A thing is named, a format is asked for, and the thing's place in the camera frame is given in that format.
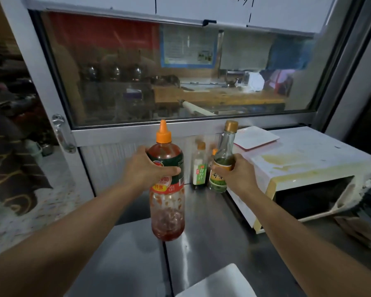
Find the bottle neck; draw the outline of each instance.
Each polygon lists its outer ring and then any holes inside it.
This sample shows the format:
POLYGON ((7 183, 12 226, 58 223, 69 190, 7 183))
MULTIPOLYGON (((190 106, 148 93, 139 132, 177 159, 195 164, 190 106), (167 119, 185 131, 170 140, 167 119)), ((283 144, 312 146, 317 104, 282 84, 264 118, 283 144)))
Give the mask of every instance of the bottle neck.
POLYGON ((223 140, 220 144, 220 151, 226 150, 232 153, 232 146, 234 144, 235 134, 236 133, 224 131, 223 140))

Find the microwave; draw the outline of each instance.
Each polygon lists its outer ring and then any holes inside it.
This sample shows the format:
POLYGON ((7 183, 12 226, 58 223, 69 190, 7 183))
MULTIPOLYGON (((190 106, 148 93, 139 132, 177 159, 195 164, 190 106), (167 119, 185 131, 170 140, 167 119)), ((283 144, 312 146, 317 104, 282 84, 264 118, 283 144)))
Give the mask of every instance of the microwave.
MULTIPOLYGON (((259 189, 299 221, 347 210, 371 188, 371 155, 309 127, 271 132, 280 138, 249 151, 234 145, 233 152, 254 165, 259 189)), ((228 193, 256 233, 265 232, 246 204, 228 193)))

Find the door handle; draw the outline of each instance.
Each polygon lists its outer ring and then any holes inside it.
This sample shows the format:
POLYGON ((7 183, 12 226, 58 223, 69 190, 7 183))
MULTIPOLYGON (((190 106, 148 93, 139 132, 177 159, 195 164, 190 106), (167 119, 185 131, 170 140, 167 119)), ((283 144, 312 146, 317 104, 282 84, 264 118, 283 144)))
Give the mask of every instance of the door handle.
POLYGON ((58 141, 63 149, 67 153, 75 153, 77 147, 66 140, 64 131, 67 127, 64 127, 64 125, 66 124, 64 118, 60 114, 54 114, 52 116, 52 123, 54 124, 54 131, 56 133, 56 136, 58 137, 58 141))

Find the gold bottle cap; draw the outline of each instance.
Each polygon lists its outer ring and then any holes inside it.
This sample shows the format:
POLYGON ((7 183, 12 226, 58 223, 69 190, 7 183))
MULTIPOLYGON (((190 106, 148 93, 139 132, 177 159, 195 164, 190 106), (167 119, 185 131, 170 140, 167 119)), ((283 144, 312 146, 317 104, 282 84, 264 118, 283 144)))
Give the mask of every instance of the gold bottle cap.
POLYGON ((205 142, 198 142, 198 150, 205 150, 206 149, 206 144, 205 142))
POLYGON ((232 133, 236 133, 238 131, 238 122, 236 121, 233 121, 233 120, 227 120, 225 122, 225 127, 224 127, 225 131, 227 132, 232 132, 232 133))

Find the black and gold fabric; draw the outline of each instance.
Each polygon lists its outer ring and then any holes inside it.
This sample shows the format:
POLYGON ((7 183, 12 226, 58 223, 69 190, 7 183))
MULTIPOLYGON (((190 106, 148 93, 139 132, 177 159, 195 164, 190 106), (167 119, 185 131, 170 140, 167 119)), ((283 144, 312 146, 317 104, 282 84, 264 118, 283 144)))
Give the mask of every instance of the black and gold fabric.
POLYGON ((36 189, 52 188, 23 140, 18 127, 0 114, 0 201, 17 215, 37 205, 36 189))

